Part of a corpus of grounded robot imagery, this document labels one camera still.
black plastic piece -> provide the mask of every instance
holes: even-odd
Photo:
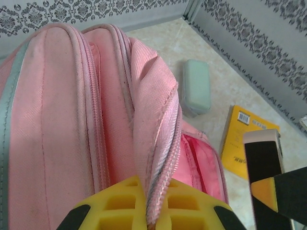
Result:
[[[234,212],[222,206],[215,206],[214,210],[225,230],[246,230]]]
[[[245,144],[249,183],[282,173],[275,141]],[[274,212],[252,196],[254,216],[258,230],[292,230],[289,218]]]
[[[74,208],[60,223],[57,230],[78,230],[90,209],[89,205]]]
[[[275,176],[278,212],[307,225],[307,167]]]

black and yellow object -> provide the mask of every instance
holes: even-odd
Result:
[[[80,202],[58,230],[147,230],[137,176]],[[172,179],[156,230],[245,230],[226,203]]]
[[[307,167],[256,181],[250,189],[275,212],[307,225]]]
[[[247,132],[243,136],[249,184],[284,173],[283,152],[277,130]],[[251,194],[257,230],[294,230],[293,222]]]

mint green pencil case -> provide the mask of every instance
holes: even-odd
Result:
[[[181,107],[188,117],[205,114],[211,107],[209,66],[189,59],[183,69]]]

zipper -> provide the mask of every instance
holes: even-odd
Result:
[[[178,167],[180,156],[180,140],[181,140],[181,107],[178,106],[178,116],[174,131],[174,139],[168,156],[164,162],[161,173],[158,174],[157,182],[154,184],[152,193],[149,192],[146,202],[146,222],[147,229],[154,230],[155,224],[161,213],[162,205],[167,193],[172,175]]]
[[[95,138],[95,152],[98,163],[98,176],[99,176],[99,190],[103,190],[110,186],[110,175],[108,171],[106,147],[104,143],[103,134],[103,119],[101,103],[99,103],[99,88],[98,80],[94,70],[94,57],[89,49],[89,45],[83,34],[79,34],[84,46],[86,62],[89,70],[90,91],[92,99],[93,110],[93,125],[94,125],[94,138]]]
[[[198,163],[198,160],[197,160],[197,156],[196,156],[196,151],[195,151],[193,143],[191,143],[189,140],[190,140],[190,138],[189,139],[187,138],[187,142],[188,142],[189,148],[190,148],[191,153],[192,153],[192,158],[193,158],[193,160],[195,162],[195,165],[196,165],[196,168],[197,168],[197,173],[198,173],[198,175],[200,177],[201,190],[204,193],[206,193],[206,186],[205,186],[205,183],[203,181],[203,177],[202,177],[202,174],[201,174],[200,166],[199,166],[199,163]]]
[[[121,51],[121,57],[122,57],[122,62],[124,65],[125,69],[125,77],[120,78],[120,83],[121,83],[121,88],[124,94],[124,100],[125,100],[125,105],[127,109],[127,114],[129,118],[129,122],[133,122],[133,117],[134,117],[134,104],[133,104],[133,95],[132,95],[132,76],[131,76],[131,42],[127,38],[127,36],[120,30],[118,27],[113,26],[112,27],[115,29],[119,46],[120,46],[120,51]]]
[[[219,168],[220,168],[220,172],[221,172],[221,176],[222,176],[222,182],[223,182],[223,190],[224,190],[224,195],[225,195],[225,201],[229,205],[229,195],[228,195],[228,189],[227,189],[227,186],[226,186],[226,178],[225,178],[225,172],[224,172],[224,168],[223,168],[223,165],[222,165],[222,161],[221,161],[219,155],[217,154],[217,152],[215,151],[215,149],[212,148],[212,147],[211,147],[211,149],[214,151],[217,162],[219,164]]]

barcode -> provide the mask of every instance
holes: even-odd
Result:
[[[249,125],[249,115],[240,111],[238,116],[238,121],[241,121],[246,125]]]

